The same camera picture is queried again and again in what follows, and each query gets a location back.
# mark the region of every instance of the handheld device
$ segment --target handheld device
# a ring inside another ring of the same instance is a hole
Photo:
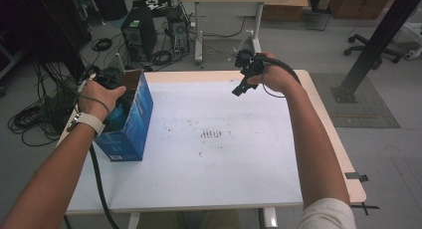
[[[232,93],[235,96],[239,97],[250,88],[256,89],[258,85],[248,84],[248,79],[263,74],[266,67],[265,64],[271,64],[281,67],[282,69],[290,73],[296,81],[301,83],[298,75],[296,75],[295,71],[286,63],[277,59],[268,58],[265,54],[262,53],[257,53],[254,55],[247,50],[242,50],[239,51],[237,55],[235,67],[240,68],[240,73],[243,74],[245,77],[242,79],[240,85],[235,88]]]

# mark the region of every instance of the office chair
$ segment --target office chair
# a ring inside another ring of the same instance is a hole
[[[366,44],[369,42],[366,38],[364,38],[364,37],[362,37],[362,36],[360,36],[358,34],[354,34],[354,36],[349,37],[347,39],[347,42],[353,43],[355,40],[361,42],[364,46],[353,46],[353,47],[349,47],[348,49],[344,50],[344,52],[343,52],[345,56],[349,56],[352,51],[362,51],[363,49],[365,49]],[[382,53],[385,53],[385,54],[394,56],[395,58],[392,60],[392,62],[395,63],[395,64],[398,63],[400,61],[400,59],[404,56],[403,53],[397,52],[397,51],[394,51],[394,50],[391,50],[391,49],[388,49],[388,48],[385,48],[382,51]],[[378,69],[379,65],[381,65],[381,64],[382,64],[382,59],[381,59],[381,56],[379,56],[376,59],[376,61],[373,63],[373,65],[372,65],[371,68],[373,70],[376,70],[376,69]]]

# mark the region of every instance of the left hand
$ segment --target left hand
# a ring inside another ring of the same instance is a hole
[[[126,91],[126,87],[107,90],[95,81],[87,80],[87,84],[79,98],[79,107],[83,113],[94,115],[104,121],[114,109],[115,101]]]

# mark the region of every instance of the right hand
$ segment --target right hand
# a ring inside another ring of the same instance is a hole
[[[263,54],[274,59],[274,54],[271,52],[263,52]],[[249,78],[248,84],[264,84],[274,92],[280,92],[284,95],[291,87],[300,85],[286,70],[274,65],[267,66],[264,74]]]

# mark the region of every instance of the forearm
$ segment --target forearm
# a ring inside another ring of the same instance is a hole
[[[307,92],[297,84],[290,87],[286,96],[295,138],[304,207],[327,197],[349,204],[338,160]]]
[[[95,136],[84,123],[75,129],[33,176],[1,228],[60,227]]]

